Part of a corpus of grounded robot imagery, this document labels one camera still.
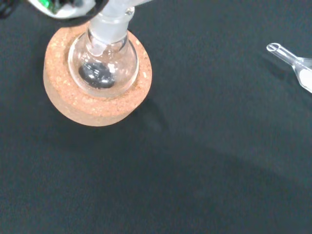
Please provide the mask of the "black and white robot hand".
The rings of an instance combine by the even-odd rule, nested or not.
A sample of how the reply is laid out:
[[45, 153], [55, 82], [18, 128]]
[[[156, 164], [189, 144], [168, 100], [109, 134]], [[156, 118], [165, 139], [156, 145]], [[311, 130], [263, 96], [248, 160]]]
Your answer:
[[33, 9], [64, 27], [79, 26], [94, 18], [107, 0], [27, 0]]

